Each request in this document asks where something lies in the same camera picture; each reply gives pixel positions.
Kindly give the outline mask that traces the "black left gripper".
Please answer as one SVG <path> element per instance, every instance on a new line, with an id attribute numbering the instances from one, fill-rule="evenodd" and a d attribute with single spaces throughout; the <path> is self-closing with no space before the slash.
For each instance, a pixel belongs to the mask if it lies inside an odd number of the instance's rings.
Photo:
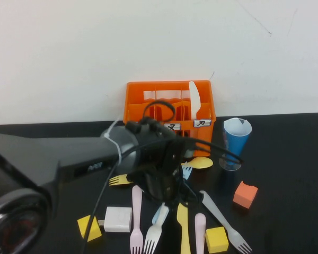
<path id="1" fill-rule="evenodd" d="M 171 202 L 178 198 L 178 181 L 173 175 L 144 170 L 134 172 L 134 184 L 151 199 Z"/>

